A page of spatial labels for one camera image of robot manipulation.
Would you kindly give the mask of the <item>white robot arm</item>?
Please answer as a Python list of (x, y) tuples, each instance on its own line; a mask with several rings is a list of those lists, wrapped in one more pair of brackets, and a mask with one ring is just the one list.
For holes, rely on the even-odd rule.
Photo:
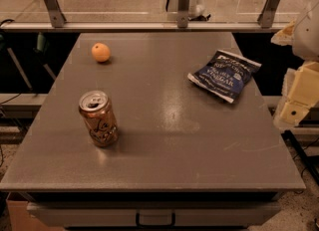
[(287, 70), (274, 114), (278, 128), (294, 127), (319, 103), (319, 0), (309, 2), (271, 42), (290, 45), (293, 54), (304, 60), (297, 70)]

